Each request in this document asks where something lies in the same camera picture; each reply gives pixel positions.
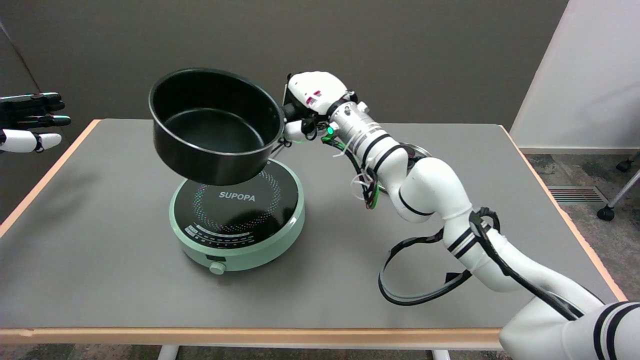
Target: robot finger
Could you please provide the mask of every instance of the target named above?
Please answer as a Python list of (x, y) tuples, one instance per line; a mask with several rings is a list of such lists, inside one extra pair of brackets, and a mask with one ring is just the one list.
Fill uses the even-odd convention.
[(32, 133), (25, 130), (0, 130), (0, 151), (42, 152), (58, 145), (62, 136), (55, 133)]

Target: cooking pot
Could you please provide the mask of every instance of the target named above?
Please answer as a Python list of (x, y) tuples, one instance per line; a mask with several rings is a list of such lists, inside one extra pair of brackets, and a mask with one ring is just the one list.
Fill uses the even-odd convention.
[(148, 101), (156, 152), (173, 171), (201, 184), (253, 178), (284, 130), (284, 113), (266, 91), (222, 70), (168, 74)]

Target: chair wheel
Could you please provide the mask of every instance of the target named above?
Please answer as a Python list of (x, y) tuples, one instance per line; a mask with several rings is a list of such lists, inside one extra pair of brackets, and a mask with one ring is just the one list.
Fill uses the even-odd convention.
[(621, 161), (616, 165), (616, 168), (622, 172), (627, 172), (629, 171), (629, 169), (631, 169), (631, 161)]
[(598, 210), (598, 218), (601, 220), (611, 221), (615, 216), (616, 214), (609, 206), (605, 206), (604, 208)]

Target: floor vent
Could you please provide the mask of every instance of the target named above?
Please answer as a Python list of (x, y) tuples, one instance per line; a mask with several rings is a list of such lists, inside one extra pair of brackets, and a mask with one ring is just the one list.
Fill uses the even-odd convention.
[(548, 186), (548, 189), (561, 205), (602, 205), (609, 202), (595, 186)]

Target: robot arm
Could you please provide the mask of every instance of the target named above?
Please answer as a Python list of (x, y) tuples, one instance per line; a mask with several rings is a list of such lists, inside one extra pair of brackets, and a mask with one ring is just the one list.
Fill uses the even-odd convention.
[[(515, 360), (614, 359), (602, 355), (613, 348), (618, 359), (632, 359), (632, 339), (640, 340), (639, 304), (604, 306), (581, 285), (522, 254), (482, 223), (460, 179), (444, 161), (421, 159), (407, 175), (406, 151), (335, 76), (290, 76), (284, 106), (286, 139), (309, 139), (318, 124), (326, 124), (362, 172), (373, 173), (387, 189), (401, 218), (419, 223), (438, 213), (445, 222), (442, 243), (485, 286), (498, 292), (524, 287), (537, 296), (500, 334), (500, 343)], [(603, 322), (612, 323), (613, 312), (619, 320), (612, 330)]]
[(58, 145), (61, 135), (29, 129), (69, 125), (69, 117), (51, 115), (64, 107), (60, 95), (52, 92), (0, 97), (0, 153), (42, 152)]

